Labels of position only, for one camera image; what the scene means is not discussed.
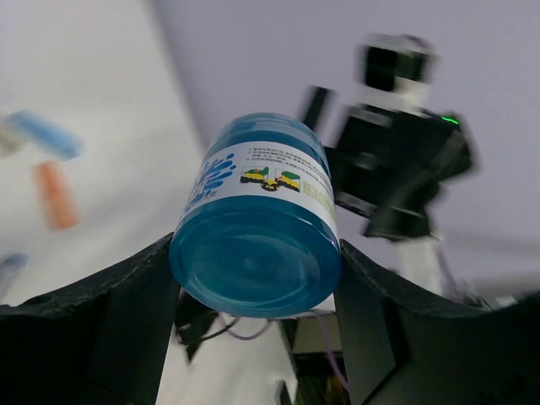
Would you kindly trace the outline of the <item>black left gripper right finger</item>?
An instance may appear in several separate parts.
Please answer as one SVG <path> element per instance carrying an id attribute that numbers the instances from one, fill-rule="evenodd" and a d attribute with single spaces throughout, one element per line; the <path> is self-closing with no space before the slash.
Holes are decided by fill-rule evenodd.
<path id="1" fill-rule="evenodd" d="M 538 403 L 537 295 L 481 310 L 341 248 L 335 305 L 352 403 Z"/>

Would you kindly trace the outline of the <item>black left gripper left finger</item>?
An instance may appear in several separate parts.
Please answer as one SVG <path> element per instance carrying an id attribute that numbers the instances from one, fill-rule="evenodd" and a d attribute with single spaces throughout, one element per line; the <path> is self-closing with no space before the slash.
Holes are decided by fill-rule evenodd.
<path id="1" fill-rule="evenodd" d="M 2 305 L 1 402 L 154 404 L 180 291 L 171 239 L 21 305 Z"/>

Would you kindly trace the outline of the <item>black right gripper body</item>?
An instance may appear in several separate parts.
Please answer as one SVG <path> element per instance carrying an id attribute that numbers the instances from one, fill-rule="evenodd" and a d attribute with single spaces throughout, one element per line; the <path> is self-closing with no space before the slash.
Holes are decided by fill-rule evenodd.
<path id="1" fill-rule="evenodd" d="M 368 238 L 411 240 L 432 232 L 427 207 L 443 182 L 475 166 L 473 138 L 457 115 L 423 106 L 426 90 L 365 85 L 324 148 L 335 203 L 367 220 Z"/>

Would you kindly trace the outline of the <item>blue slime jar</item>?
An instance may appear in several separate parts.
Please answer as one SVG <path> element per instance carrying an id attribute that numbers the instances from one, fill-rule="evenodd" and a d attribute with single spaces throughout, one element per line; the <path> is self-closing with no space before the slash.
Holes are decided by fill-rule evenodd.
<path id="1" fill-rule="evenodd" d="M 169 258 L 190 296 L 233 316 L 295 316 L 326 300 L 342 262 L 318 137 L 280 114 L 233 120 L 203 158 Z"/>

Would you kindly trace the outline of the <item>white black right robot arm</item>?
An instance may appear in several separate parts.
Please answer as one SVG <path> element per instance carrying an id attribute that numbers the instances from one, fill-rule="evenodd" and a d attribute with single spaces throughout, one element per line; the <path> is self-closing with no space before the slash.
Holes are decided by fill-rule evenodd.
<path id="1" fill-rule="evenodd" d="M 455 118 L 352 106 L 324 155 L 335 202 L 367 220 L 363 236 L 393 245 L 400 277 L 449 300 L 470 298 L 448 268 L 428 213 L 443 182 L 474 166 L 472 141 Z"/>

